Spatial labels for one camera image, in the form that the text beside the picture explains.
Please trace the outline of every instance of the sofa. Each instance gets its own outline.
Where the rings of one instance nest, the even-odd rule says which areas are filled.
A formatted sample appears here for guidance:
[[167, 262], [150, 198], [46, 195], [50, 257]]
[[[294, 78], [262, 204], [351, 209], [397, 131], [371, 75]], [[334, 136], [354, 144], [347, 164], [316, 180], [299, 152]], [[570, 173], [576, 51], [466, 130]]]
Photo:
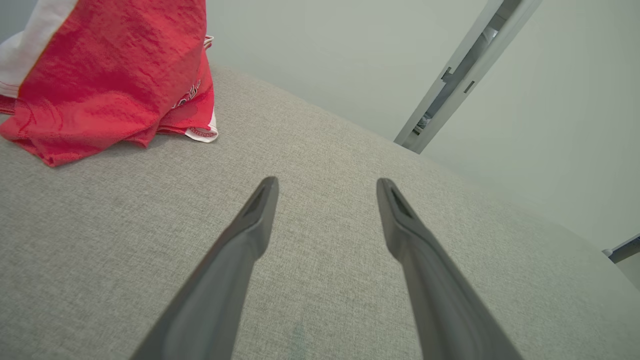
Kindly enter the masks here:
[[586, 240], [273, 85], [211, 70], [214, 143], [158, 135], [49, 168], [0, 141], [2, 359], [130, 357], [266, 176], [280, 197], [234, 359], [422, 358], [380, 177], [524, 359], [637, 359], [640, 292]]

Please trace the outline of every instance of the red fabric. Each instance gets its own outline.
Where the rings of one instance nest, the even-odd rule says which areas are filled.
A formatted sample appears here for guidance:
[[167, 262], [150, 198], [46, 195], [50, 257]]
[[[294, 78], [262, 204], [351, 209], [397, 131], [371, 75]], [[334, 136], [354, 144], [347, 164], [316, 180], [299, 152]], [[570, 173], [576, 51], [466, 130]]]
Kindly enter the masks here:
[[15, 99], [13, 97], [0, 95], [0, 113], [13, 115], [15, 113], [14, 107]]
[[204, 0], [79, 0], [20, 86], [0, 135], [54, 167], [121, 140], [146, 147], [156, 132], [208, 129], [205, 27]]

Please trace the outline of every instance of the white wall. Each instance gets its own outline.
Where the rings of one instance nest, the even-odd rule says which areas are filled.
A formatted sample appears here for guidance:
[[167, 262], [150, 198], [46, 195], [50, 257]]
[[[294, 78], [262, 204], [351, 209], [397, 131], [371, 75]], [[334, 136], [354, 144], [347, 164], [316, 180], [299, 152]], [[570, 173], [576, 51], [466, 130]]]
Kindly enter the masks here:
[[599, 249], [637, 236], [639, 15], [638, 0], [543, 0], [423, 155]]
[[640, 254], [629, 256], [616, 265], [627, 279], [640, 290]]
[[24, 30], [38, 0], [8, 0], [0, 12], [0, 43]]
[[207, 0], [207, 53], [393, 140], [485, 4]]

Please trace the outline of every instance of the red and white bag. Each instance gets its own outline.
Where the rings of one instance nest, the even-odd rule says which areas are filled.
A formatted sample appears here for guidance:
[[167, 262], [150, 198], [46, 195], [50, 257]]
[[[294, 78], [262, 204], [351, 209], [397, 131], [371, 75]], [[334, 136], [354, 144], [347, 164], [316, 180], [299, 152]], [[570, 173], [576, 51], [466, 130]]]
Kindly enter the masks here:
[[205, 0], [39, 0], [0, 45], [0, 135], [55, 167], [156, 133], [218, 136]]

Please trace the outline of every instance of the gray upholstery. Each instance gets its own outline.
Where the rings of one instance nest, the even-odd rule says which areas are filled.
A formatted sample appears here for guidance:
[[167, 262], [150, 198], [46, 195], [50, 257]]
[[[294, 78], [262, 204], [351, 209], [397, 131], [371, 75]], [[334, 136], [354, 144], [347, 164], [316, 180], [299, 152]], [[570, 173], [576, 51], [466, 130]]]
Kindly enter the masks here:
[[415, 359], [375, 181], [390, 177], [526, 359], [637, 359], [640, 292], [589, 243], [269, 84], [213, 67], [214, 143], [48, 168], [0, 141], [0, 357], [132, 354], [259, 181], [280, 179], [236, 359]]

